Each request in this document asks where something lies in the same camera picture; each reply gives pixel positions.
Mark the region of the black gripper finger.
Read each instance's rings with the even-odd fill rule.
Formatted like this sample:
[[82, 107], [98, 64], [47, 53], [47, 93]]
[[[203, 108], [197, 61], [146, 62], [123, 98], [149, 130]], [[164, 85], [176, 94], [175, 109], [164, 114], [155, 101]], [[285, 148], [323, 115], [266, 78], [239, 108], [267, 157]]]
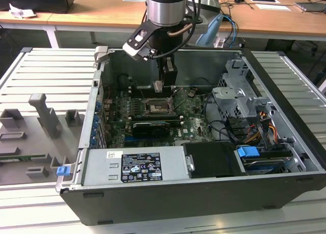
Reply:
[[159, 81], [163, 81], [164, 65], [165, 65], [165, 59], [164, 58], [157, 59], [158, 80]]
[[163, 66], [163, 84], [164, 86], [175, 85], [177, 78], [177, 67], [175, 66], [174, 56], [164, 58]]

